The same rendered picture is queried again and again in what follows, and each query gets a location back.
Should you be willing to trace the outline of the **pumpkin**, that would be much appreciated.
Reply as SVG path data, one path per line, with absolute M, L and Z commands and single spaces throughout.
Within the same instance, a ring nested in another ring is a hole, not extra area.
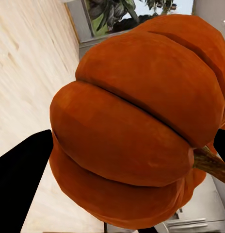
M 225 183 L 213 143 L 225 130 L 225 39 L 171 14 L 105 38 L 49 107 L 52 174 L 100 221 L 151 228 L 186 205 L 207 173 Z

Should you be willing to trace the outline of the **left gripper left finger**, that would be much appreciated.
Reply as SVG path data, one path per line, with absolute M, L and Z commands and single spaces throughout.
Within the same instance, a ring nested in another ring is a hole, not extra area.
M 53 147 L 44 130 L 0 157 L 0 233 L 20 233 Z

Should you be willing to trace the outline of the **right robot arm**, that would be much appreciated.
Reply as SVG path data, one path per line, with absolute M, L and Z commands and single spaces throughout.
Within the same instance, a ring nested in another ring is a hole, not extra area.
M 170 233 L 164 222 L 159 223 L 151 228 L 138 229 L 139 233 Z

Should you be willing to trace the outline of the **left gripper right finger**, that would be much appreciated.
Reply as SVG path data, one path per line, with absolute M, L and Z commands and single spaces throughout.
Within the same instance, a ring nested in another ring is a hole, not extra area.
M 218 155 L 225 162 L 225 130 L 219 129 L 213 143 Z

